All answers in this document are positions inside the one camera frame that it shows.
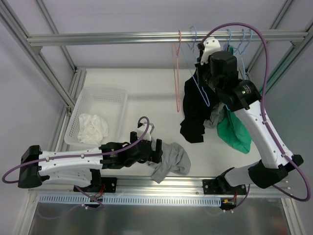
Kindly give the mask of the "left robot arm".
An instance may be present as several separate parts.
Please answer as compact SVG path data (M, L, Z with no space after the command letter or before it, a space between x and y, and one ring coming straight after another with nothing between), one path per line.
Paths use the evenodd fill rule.
M162 140L139 139L130 133L130 142L109 142L83 151L49 152L38 145L27 149L21 158L19 188L43 184L73 185L83 192L104 191L110 186L101 176L103 169L122 169L135 163L160 163Z

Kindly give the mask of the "pink wire hanger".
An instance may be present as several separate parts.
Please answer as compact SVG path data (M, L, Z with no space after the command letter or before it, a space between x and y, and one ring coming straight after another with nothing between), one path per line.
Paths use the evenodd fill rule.
M171 54L173 60L174 85L176 96L176 109L180 112L180 87L179 87L179 51L181 46L181 31L179 30L179 44L171 44Z

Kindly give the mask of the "white tank top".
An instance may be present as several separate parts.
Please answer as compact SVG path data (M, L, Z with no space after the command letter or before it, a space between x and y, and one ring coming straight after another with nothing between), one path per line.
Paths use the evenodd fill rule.
M98 115L81 114L79 116L78 141L85 144L100 144L109 136L108 123Z

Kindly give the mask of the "blue hanger of grey top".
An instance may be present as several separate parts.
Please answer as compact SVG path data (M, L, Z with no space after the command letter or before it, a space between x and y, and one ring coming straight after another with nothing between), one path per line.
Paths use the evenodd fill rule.
M195 38L194 38L194 40L193 40L191 45L190 44L187 44L187 45L188 45L189 49L191 50L194 59L197 60L197 58L195 57L195 43L196 43L196 40L198 38L197 29L196 29L196 27L194 25L192 25L189 29L190 30L192 30L192 29L194 30ZM196 76L197 76L196 79L194 78L194 76L192 76L193 79L194 79L194 82L196 84L196 87L198 88L199 93L200 93L200 95L201 95L205 105L207 107L210 107L210 101L208 99L207 93L205 92L203 86L200 84L200 76L199 76L199 73L198 73L198 68L196 68Z

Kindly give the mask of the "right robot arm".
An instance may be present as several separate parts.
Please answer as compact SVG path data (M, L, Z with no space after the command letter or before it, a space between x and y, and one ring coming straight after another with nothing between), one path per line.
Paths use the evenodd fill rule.
M200 84L213 91L242 122L255 143L260 161L240 168L230 168L215 180L224 194L236 186L255 184L268 188L298 169L304 160L293 154L283 143L269 117L262 109L262 98L256 86L239 78L237 58L229 51L200 53L196 63Z

